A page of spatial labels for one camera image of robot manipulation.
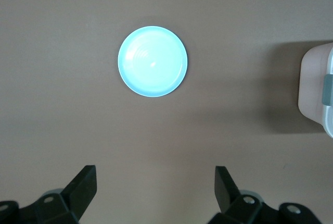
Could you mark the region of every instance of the plastic container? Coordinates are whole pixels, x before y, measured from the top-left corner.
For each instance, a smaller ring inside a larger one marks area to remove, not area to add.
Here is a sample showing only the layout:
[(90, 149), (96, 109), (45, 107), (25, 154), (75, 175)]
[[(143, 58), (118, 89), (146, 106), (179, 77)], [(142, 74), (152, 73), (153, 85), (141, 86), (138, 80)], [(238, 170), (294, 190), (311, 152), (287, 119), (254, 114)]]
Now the plastic container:
[(333, 138), (333, 43), (310, 49), (301, 65), (298, 107)]

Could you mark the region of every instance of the gray table surface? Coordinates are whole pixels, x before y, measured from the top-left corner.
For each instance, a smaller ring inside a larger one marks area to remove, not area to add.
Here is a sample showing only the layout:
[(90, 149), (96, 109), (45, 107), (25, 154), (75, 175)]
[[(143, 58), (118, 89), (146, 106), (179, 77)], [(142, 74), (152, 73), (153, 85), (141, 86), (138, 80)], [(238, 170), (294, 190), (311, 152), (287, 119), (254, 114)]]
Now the gray table surface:
[[(121, 43), (158, 25), (188, 52), (160, 98), (121, 80)], [(333, 42), (332, 0), (0, 0), (0, 200), (25, 206), (95, 164), (88, 223), (207, 223), (214, 167), (333, 223), (333, 140), (297, 107)]]

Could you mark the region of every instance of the metal screw head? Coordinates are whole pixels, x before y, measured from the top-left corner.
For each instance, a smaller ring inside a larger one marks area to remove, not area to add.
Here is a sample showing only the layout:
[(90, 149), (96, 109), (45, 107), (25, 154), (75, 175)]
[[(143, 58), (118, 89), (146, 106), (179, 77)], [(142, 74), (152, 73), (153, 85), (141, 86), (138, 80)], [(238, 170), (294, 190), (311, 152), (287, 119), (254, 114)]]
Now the metal screw head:
[(248, 204), (254, 204), (254, 203), (255, 203), (255, 200), (254, 200), (252, 197), (250, 197), (250, 196), (245, 196), (245, 197), (243, 198), (243, 200), (244, 200), (246, 203), (248, 203)]
[(8, 205), (6, 204), (6, 205), (2, 205), (2, 206), (0, 206), (0, 211), (4, 211), (4, 210), (6, 210), (8, 208)]
[(53, 197), (52, 196), (44, 199), (44, 203), (49, 203), (51, 201), (53, 201)]
[(297, 206), (294, 206), (294, 205), (287, 206), (287, 209), (290, 212), (294, 213), (294, 214), (300, 214), (301, 213), (301, 210)]

